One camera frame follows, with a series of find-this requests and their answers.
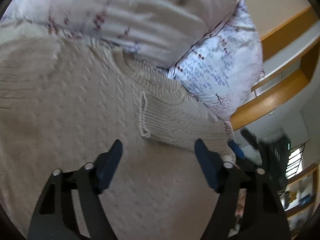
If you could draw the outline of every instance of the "white pillow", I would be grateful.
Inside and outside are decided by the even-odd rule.
[[[246,0],[238,0],[231,19],[216,35],[198,42],[170,79],[179,80],[218,117],[228,120],[245,101],[262,69],[262,46]]]
[[[13,0],[4,19],[27,19],[112,41],[170,67],[230,18],[236,0]]]

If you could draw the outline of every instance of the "beige knit sweater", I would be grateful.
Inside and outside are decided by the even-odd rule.
[[[199,239],[218,196],[193,152],[141,134],[190,150],[204,137],[212,150],[233,158],[223,125],[207,108],[120,51],[52,36],[6,41],[0,45],[0,202],[18,229],[27,234],[53,169],[79,169],[120,139],[123,157],[100,196],[117,237]],[[86,234],[81,216],[79,225]]]

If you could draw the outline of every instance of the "wooden shelf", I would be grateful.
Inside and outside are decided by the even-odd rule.
[[[310,201],[308,203],[306,203],[304,206],[300,206],[300,205],[297,205],[293,208],[290,208],[289,210],[287,210],[285,212],[285,215],[287,216],[287,218],[290,218],[292,216],[295,216],[303,211],[305,211],[308,207],[310,207],[316,200],[316,197],[315,195],[313,195],[310,199]]]
[[[295,55],[294,58],[292,58],[290,61],[288,61],[284,66],[282,66],[281,68],[279,68],[277,71],[273,72],[271,75],[268,75],[266,78],[261,79],[260,81],[258,81],[258,83],[256,83],[252,88],[251,88],[251,92],[253,92],[254,90],[256,90],[257,88],[263,86],[265,83],[267,83],[268,81],[270,81],[271,79],[273,79],[274,77],[276,77],[277,75],[279,75],[282,71],[286,70],[288,67],[290,67],[294,62],[298,61],[300,58],[302,58],[303,56],[305,56],[311,49],[313,49],[314,46],[316,46],[318,43],[320,42],[320,37],[318,39],[316,39],[312,44],[310,44],[304,51],[298,53],[297,55]]]
[[[310,6],[275,28],[270,33],[261,37],[263,59],[267,60],[268,58],[271,58],[274,54],[301,36],[318,20],[318,16]]]
[[[302,172],[288,179],[288,185],[301,181],[308,175],[312,174],[316,169],[318,169],[318,164],[316,163],[311,164],[308,168],[304,169]]]
[[[313,44],[313,47],[301,57],[299,69],[274,87],[240,106],[230,118],[233,129],[238,130],[254,122],[305,88],[310,83],[316,69],[319,51],[320,43]]]

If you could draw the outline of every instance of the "wooden shelf edge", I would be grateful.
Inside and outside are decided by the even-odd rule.
[[[287,218],[290,218],[290,217],[293,217],[297,214],[300,214],[301,212],[305,211],[307,208],[309,208],[312,204],[314,204],[316,201],[316,198],[315,196],[313,195],[311,197],[311,200],[305,204],[304,206],[300,206],[300,205],[297,205],[293,208],[290,208],[289,210],[285,211],[285,215],[287,216]]]
[[[302,70],[297,69],[271,89],[240,106],[230,118],[233,129],[238,130],[274,110],[298,94],[308,83]]]
[[[311,6],[297,13],[271,32],[260,38],[263,48],[263,60],[289,45],[319,20]]]
[[[317,169],[318,169],[318,164],[316,164],[316,163],[311,164],[309,167],[305,168],[302,172],[300,172],[297,175],[293,176],[292,178],[288,179],[288,185],[299,182],[304,177],[312,174]]]
[[[319,168],[317,168],[313,173],[312,173],[312,176],[313,176],[313,191],[315,192],[315,199],[316,199],[316,202],[318,201],[318,188],[319,188],[319,181],[318,181],[318,178],[319,178]]]
[[[256,90],[257,88],[263,86],[265,83],[273,79],[276,75],[279,75],[282,71],[287,69],[289,66],[291,66],[294,62],[305,56],[311,49],[313,49],[318,43],[320,42],[320,37],[317,38],[312,44],[310,44],[305,50],[301,51],[295,57],[293,57],[290,61],[288,61],[282,68],[278,69],[276,72],[274,72],[272,75],[268,76],[267,78],[261,79],[260,82],[258,82],[256,85],[254,85],[251,88],[251,92]]]

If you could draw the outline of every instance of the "window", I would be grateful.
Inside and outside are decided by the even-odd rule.
[[[297,149],[294,149],[290,156],[287,165],[287,169],[285,171],[285,176],[287,179],[292,178],[294,175],[298,174],[302,171],[302,155],[304,151],[305,144],[301,145]]]

